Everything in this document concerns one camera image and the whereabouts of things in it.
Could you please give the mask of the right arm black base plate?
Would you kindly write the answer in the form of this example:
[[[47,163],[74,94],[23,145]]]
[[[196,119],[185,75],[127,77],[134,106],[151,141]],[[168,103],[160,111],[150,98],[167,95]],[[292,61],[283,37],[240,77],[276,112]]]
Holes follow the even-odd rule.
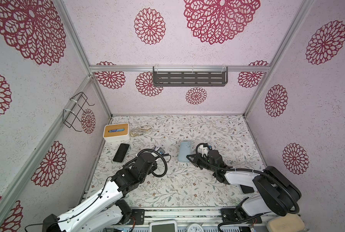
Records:
[[[240,223],[260,224],[263,222],[260,215],[257,215],[257,217],[249,216],[241,209],[222,208],[220,209],[220,213],[221,213],[223,225],[229,225],[230,223],[232,224],[240,224]]]

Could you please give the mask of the light blue phone case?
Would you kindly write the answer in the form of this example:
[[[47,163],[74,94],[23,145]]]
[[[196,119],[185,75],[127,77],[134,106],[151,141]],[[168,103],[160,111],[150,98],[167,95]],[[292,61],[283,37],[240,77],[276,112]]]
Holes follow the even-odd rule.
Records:
[[[192,146],[191,146],[190,141],[181,142],[180,147],[179,147],[178,161],[190,162],[187,156],[191,154],[191,149],[192,149]]]

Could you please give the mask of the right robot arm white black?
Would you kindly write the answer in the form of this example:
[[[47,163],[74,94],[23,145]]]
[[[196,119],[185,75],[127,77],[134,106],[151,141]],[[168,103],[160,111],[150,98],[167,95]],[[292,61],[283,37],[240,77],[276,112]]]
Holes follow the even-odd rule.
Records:
[[[262,171],[233,168],[224,163],[217,150],[208,150],[206,154],[196,154],[186,157],[199,169],[213,172],[213,177],[226,185],[245,187],[244,191],[256,193],[236,206],[238,215],[242,218],[258,217],[266,213],[278,216],[298,214],[298,200],[302,194],[277,168],[268,166]]]

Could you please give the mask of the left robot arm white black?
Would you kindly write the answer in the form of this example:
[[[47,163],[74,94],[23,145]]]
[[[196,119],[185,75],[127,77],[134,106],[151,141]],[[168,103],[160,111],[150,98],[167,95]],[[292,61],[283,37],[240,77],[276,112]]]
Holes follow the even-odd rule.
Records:
[[[127,224],[132,209],[123,200],[129,192],[143,183],[157,169],[161,154],[152,149],[141,150],[130,164],[125,165],[105,185],[75,208],[56,217],[49,215],[43,224],[44,232],[99,232],[110,225]]]

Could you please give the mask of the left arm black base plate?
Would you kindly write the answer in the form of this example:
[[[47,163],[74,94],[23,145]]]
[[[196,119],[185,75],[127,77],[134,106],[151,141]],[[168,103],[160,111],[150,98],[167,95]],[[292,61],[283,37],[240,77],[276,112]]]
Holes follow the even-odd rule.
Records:
[[[127,216],[126,219],[122,219],[116,225],[143,225],[145,218],[145,209],[132,209],[130,216]]]

